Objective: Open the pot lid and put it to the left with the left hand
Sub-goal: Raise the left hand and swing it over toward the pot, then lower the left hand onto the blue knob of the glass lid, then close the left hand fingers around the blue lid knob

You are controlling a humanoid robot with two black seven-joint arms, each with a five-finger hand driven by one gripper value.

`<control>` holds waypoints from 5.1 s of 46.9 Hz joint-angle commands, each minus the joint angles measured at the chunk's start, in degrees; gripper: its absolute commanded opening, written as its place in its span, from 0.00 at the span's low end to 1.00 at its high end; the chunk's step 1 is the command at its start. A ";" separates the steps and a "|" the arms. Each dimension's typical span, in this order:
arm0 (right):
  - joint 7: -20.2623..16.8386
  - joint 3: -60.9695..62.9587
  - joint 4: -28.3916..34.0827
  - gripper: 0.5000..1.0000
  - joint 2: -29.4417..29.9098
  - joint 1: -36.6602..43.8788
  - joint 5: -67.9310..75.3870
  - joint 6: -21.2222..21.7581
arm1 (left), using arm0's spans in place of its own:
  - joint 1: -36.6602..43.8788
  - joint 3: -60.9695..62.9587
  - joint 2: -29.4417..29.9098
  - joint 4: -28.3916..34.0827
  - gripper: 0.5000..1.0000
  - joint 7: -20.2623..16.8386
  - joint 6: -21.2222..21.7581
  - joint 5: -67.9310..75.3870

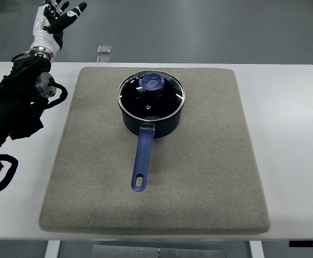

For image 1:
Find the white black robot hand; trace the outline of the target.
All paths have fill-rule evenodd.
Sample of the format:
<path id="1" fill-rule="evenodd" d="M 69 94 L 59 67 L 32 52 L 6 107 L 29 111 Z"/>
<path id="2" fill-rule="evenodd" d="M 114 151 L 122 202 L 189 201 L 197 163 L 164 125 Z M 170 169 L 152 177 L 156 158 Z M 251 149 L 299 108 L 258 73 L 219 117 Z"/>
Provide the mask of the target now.
<path id="1" fill-rule="evenodd" d="M 38 8 L 33 25 L 34 41 L 30 50 L 46 48 L 55 55 L 63 46 L 63 31 L 72 25 L 87 8 L 83 2 L 70 10 L 69 2 L 44 1 Z"/>

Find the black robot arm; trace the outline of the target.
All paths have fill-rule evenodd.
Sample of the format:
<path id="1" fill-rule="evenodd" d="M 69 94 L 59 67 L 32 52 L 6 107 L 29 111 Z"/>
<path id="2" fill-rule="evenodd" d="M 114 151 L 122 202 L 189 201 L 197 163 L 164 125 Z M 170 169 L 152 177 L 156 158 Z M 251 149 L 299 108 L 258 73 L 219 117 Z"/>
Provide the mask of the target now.
<path id="1" fill-rule="evenodd" d="M 66 100 L 66 88 L 49 73 L 52 53 L 45 47 L 34 47 L 12 58 L 9 75 L 0 82 L 0 148 L 7 138 L 28 138 L 43 128 L 44 110 Z M 0 154 L 0 191 L 12 181 L 18 160 Z"/>

